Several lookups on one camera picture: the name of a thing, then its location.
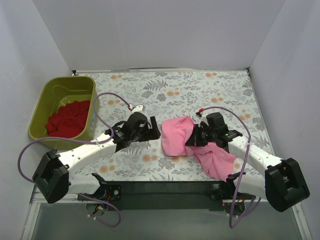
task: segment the olive plastic basket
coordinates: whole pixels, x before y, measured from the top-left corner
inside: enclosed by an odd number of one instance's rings
[[[48,137],[47,124],[49,117],[58,112],[59,107],[74,101],[90,100],[88,117],[84,130],[72,139],[91,141],[94,138],[97,118],[94,113],[94,99],[97,97],[96,83],[88,76],[64,76],[50,80],[43,88],[31,123],[29,125],[29,136],[36,140]],[[95,102],[98,111],[100,102]],[[68,140],[47,139],[41,141],[48,147],[56,150],[71,150],[82,145],[81,143]]]

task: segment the black mount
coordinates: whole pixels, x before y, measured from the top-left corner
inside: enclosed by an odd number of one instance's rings
[[[206,116],[208,125],[203,121],[193,126],[193,131],[185,145],[189,147],[204,147],[208,143],[216,143],[219,148],[228,151],[228,142],[242,134],[237,130],[229,130],[224,117],[219,112],[210,113]]]
[[[146,142],[159,139],[161,134],[156,118],[154,116],[150,117],[150,122],[151,128],[149,128],[148,119],[145,115],[140,112],[134,112],[127,121],[120,121],[114,125],[112,129],[114,131],[113,142],[116,144],[116,152],[128,147],[132,142]],[[111,135],[111,130],[105,131],[105,134]],[[62,199],[68,193],[70,186],[69,166],[63,165],[59,157],[60,155],[55,150],[44,154],[32,177],[33,182],[49,204]],[[99,183],[102,186],[99,189],[105,191],[106,188],[102,184],[102,180],[99,180]]]
[[[150,140],[159,139],[161,134],[158,129],[157,121],[154,116],[150,117],[151,128],[147,117],[135,112],[130,115],[127,121],[117,122],[113,127],[113,142],[116,144],[115,152],[127,148],[132,142],[147,142]],[[111,135],[111,130],[104,132],[106,135]]]
[[[304,175],[296,160],[288,158],[264,172],[265,195],[270,205],[283,212],[310,196]]]

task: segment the white wall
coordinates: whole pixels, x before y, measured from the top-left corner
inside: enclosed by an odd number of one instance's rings
[[[0,1],[0,239],[20,239],[33,184],[18,173],[17,158],[30,142],[28,125],[48,80],[71,72],[32,0]],[[31,177],[44,147],[23,158]]]
[[[71,69],[243,69],[285,0],[33,0]]]
[[[320,239],[320,1],[286,0],[251,65],[263,118],[277,155],[296,159],[310,198],[302,202]]]

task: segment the white clip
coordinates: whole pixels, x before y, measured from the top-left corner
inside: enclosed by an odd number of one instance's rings
[[[99,143],[98,139],[95,140],[95,145],[97,145],[99,147],[99,149],[101,149],[101,146],[100,146],[100,143]]]

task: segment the table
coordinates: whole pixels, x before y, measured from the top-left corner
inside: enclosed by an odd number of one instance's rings
[[[252,142],[271,153],[271,146],[247,71],[126,71],[81,73],[96,82],[96,90],[114,92],[133,105],[144,105],[147,116],[155,116],[161,131],[164,120],[190,116],[199,122],[195,112],[209,106],[234,111],[248,126]],[[220,110],[230,129],[245,130],[228,112]],[[127,107],[115,96],[101,97],[99,114],[113,125],[130,115]],[[106,130],[97,123],[95,135]],[[234,162],[234,173],[243,161]],[[250,165],[246,174],[259,175]],[[165,156],[161,140],[134,142],[113,155],[97,159],[76,174],[99,173],[106,181],[212,181],[193,156]]]

